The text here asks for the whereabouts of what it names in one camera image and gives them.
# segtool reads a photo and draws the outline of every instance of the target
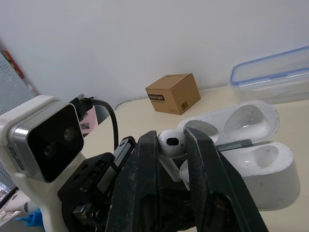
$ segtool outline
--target cable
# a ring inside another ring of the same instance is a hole
[[[131,102],[132,100],[127,100],[127,101],[123,101],[122,103],[119,103],[118,105],[116,105],[115,110],[117,110],[117,107],[125,102]]]
[[[112,129],[114,131],[114,150],[116,150],[116,148],[119,145],[119,141],[118,141],[118,125],[117,125],[117,119],[116,119],[116,115],[114,110],[112,109],[112,107],[105,101],[101,101],[101,100],[96,100],[96,99],[92,99],[91,103],[93,105],[101,105],[103,107],[105,107],[108,111],[108,113],[111,116],[112,119]]]
[[[10,198],[16,193],[16,191],[19,190],[18,187],[14,187],[0,202],[0,209],[7,203]]]

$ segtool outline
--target brown cardboard box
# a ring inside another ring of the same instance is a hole
[[[201,99],[193,74],[166,75],[146,88],[158,112],[182,115]]]

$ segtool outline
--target earbud charging case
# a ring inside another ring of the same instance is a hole
[[[264,101],[242,102],[187,118],[177,129],[183,131],[193,120],[205,122],[200,129],[215,145],[252,141],[252,146],[221,153],[241,174],[259,210],[283,209],[295,202],[300,183],[294,155],[284,144],[265,142],[279,128],[279,116],[272,105]],[[184,163],[181,176],[186,171]]]

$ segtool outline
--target beige table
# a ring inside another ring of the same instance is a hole
[[[129,135],[136,140],[148,131],[176,128],[185,118],[218,110],[237,103],[229,87],[200,92],[201,100],[181,116],[155,112],[149,99],[125,103],[116,111],[119,139]],[[280,116],[279,131],[269,140],[283,143],[294,152],[301,192],[290,207],[261,212],[270,232],[309,232],[309,100],[274,105]],[[111,119],[102,122],[85,139],[83,154],[89,158],[113,151]]]

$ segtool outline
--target blue container lid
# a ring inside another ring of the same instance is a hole
[[[230,84],[242,86],[270,80],[273,83],[290,77],[295,80],[305,76],[307,78],[308,73],[309,46],[306,46],[236,65],[231,74]]]

